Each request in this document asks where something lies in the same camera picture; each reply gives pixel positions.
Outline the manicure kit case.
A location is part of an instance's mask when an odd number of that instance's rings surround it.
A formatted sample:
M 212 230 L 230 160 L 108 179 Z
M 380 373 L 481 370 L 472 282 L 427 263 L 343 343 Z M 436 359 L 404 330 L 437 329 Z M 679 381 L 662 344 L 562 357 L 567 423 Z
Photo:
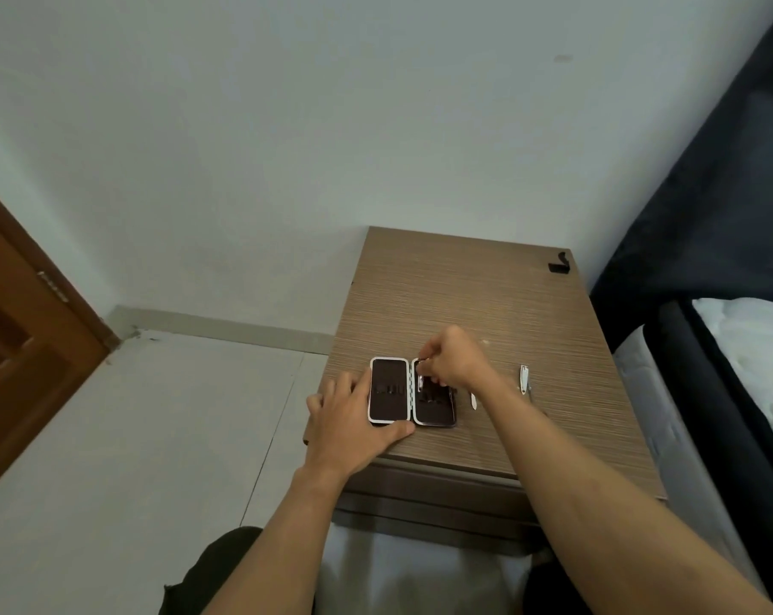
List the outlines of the manicure kit case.
M 397 421 L 453 428 L 457 424 L 455 390 L 417 372 L 419 359 L 374 357 L 367 418 L 375 426 Z

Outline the person's left forearm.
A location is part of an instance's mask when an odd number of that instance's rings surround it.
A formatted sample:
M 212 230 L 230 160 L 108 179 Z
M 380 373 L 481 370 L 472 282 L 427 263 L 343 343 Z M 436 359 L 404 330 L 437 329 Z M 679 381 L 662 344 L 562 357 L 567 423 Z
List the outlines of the person's left forearm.
M 299 468 L 203 615 L 311 615 L 332 513 L 349 477 L 340 465 Z

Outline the person's right forearm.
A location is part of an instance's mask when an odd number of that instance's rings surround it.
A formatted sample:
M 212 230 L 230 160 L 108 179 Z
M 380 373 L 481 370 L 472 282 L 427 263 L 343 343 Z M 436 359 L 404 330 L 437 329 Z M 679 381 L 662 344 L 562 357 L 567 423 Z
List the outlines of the person's right forearm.
M 498 377 L 477 397 L 595 615 L 773 615 L 773 603 L 668 508 Z

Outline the person's left hand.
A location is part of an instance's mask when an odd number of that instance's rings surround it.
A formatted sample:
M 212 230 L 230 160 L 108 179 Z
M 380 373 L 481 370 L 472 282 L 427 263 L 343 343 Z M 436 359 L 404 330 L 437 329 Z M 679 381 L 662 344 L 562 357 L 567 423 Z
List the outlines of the person's left hand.
M 342 406 L 331 406 L 332 379 L 323 380 L 319 392 L 307 399 L 310 418 L 305 467 L 343 487 L 351 475 L 386 450 L 376 450 L 372 444 L 375 425 L 367 418 L 370 368 L 354 374 L 353 393 Z

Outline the wooden bedside table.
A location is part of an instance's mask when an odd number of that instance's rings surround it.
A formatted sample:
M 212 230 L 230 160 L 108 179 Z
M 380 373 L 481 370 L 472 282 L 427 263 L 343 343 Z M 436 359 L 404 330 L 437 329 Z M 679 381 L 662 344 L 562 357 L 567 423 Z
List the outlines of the wooden bedside table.
M 342 528 L 520 556 L 545 537 L 483 405 L 525 402 L 648 496 L 667 502 L 572 253 L 371 226 L 323 381 L 374 357 L 412 361 L 444 328 L 484 358 L 455 385 L 453 427 L 418 425 L 350 477 Z

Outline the dark blue bed headboard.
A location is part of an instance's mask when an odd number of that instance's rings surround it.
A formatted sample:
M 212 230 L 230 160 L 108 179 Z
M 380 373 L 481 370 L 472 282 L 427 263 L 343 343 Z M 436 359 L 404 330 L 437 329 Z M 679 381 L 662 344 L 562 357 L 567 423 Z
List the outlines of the dark blue bed headboard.
M 591 291 L 611 352 L 678 299 L 773 302 L 773 23 Z

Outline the dark blue bed frame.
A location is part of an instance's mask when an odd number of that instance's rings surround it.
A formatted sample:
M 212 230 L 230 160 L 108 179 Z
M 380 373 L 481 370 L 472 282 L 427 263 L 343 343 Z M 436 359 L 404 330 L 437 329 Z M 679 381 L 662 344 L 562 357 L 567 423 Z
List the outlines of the dark blue bed frame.
M 668 506 L 773 601 L 773 433 L 693 301 L 657 309 L 615 364 Z

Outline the brown wooden door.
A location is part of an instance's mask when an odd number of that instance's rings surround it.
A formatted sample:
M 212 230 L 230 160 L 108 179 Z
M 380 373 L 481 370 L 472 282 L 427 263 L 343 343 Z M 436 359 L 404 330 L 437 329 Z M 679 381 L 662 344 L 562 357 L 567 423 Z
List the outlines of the brown wooden door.
M 39 270 L 70 303 L 59 301 Z M 0 479 L 120 345 L 0 202 Z

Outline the person's right hand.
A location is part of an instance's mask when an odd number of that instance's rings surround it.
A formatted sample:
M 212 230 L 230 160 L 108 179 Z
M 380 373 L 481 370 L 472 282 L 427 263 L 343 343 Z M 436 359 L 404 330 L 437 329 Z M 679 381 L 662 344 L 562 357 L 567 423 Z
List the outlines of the person's right hand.
M 463 328 L 457 325 L 444 327 L 433 338 L 446 338 L 453 351 L 453 384 L 475 395 L 496 385 L 497 372 L 487 359 L 482 347 Z

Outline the metal door hinge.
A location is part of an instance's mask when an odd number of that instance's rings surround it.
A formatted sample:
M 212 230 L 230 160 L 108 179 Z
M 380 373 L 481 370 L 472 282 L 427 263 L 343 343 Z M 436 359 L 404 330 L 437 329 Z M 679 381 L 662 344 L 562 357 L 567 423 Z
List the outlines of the metal door hinge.
M 70 303 L 70 299 L 65 292 L 60 288 L 58 283 L 52 279 L 49 274 L 44 270 L 39 270 L 37 276 L 42 279 L 43 283 L 50 289 L 53 294 L 63 303 Z

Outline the white mattress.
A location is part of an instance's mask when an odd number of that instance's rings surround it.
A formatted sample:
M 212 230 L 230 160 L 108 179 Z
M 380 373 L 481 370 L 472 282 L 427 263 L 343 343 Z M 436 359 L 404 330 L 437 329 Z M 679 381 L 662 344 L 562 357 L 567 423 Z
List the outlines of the white mattress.
M 696 299 L 692 306 L 773 433 L 773 302 Z

